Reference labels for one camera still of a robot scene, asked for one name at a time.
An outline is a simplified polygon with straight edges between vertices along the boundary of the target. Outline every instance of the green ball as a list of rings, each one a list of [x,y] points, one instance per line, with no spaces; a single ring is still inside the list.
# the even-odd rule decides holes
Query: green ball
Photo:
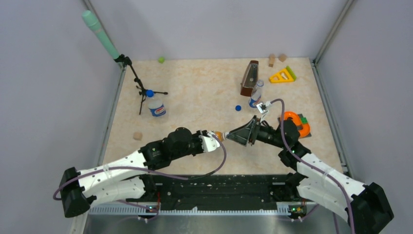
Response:
[[[164,57],[159,57],[159,58],[158,58],[158,62],[159,62],[159,63],[164,63],[164,62],[165,62],[165,58],[164,58]]]

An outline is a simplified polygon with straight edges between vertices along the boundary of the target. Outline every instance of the robotic hand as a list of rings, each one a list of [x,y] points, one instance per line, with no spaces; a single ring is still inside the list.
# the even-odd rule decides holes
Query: robotic hand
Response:
[[[65,217],[85,213],[96,205],[131,198],[153,196],[153,181],[147,173],[170,165],[172,160],[211,152],[220,147],[223,139],[243,146],[261,141],[282,148],[278,154],[283,164],[296,171],[285,181],[285,193],[312,200],[336,213],[354,229],[354,233],[379,233],[394,217],[383,189],[372,183],[366,185],[353,180],[323,163],[301,145],[299,133],[291,120],[283,120],[277,129],[263,125],[268,108],[277,100],[259,103],[261,118],[254,116],[246,125],[225,133],[178,128],[163,140],[146,146],[115,162],[77,171],[67,169],[54,198],[62,200]],[[168,175],[169,177],[188,178]]]

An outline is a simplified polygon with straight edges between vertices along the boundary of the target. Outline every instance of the white wall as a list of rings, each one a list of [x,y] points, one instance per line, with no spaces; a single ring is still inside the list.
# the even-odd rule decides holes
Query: white wall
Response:
[[[65,169],[97,162],[119,67],[81,0],[0,6],[0,233],[67,233],[52,194]]]
[[[314,58],[346,0],[91,0],[133,60]]]
[[[413,1],[357,1],[320,64],[350,167],[381,185],[386,233],[411,233]]]

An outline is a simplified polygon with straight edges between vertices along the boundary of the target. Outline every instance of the yellow toy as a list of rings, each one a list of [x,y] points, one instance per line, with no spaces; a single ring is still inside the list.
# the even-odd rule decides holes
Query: yellow toy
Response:
[[[269,80],[271,83],[284,83],[296,81],[297,77],[293,70],[289,66],[282,69],[281,71],[270,76]]]

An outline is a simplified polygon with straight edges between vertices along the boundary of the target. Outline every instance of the gray floor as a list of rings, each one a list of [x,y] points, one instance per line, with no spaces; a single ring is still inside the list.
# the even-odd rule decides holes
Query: gray floor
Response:
[[[89,215],[84,234],[334,234],[332,213],[318,208],[299,222],[276,216],[159,216],[145,224],[135,218],[119,222],[124,215]],[[341,234],[349,234],[347,223],[338,217]]]

